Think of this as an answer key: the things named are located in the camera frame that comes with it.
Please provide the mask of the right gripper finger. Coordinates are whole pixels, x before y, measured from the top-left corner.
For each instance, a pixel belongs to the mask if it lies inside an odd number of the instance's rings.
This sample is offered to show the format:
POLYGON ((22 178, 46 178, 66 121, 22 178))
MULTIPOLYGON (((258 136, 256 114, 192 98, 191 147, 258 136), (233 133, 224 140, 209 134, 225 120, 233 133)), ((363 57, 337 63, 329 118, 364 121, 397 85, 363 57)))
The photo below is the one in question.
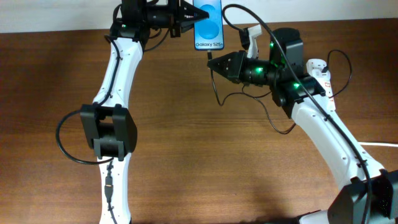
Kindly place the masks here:
POLYGON ((207 67, 222 77, 229 79, 229 65, 227 63, 208 63, 207 67))
POLYGON ((213 58, 208 61, 207 66, 208 68, 226 68, 231 62, 234 61, 237 55, 237 52, 231 52, 224 56, 213 58))

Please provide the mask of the blue Galaxy smartphone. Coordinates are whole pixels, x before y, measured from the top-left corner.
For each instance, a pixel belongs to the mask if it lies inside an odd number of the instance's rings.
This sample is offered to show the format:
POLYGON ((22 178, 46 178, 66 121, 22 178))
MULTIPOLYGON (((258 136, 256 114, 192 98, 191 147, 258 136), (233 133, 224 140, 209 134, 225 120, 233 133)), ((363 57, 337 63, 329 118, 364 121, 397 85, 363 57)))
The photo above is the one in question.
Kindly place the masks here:
POLYGON ((221 0, 195 0, 193 5, 209 14, 209 18, 194 25, 196 50, 223 50, 224 33, 221 0))

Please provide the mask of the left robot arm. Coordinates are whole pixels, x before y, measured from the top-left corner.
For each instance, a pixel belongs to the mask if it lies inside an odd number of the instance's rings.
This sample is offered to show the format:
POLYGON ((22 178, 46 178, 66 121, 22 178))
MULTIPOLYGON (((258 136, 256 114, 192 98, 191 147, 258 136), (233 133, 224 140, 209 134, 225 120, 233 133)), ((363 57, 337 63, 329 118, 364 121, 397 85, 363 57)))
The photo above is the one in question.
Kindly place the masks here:
POLYGON ((180 35, 209 14, 186 1, 122 0, 112 16, 107 39, 111 55, 104 80, 92 104, 82 105, 80 118, 88 146, 101 175, 100 223, 131 223, 128 168, 137 144, 137 126, 128 110, 135 71, 143 58, 151 29, 180 35))

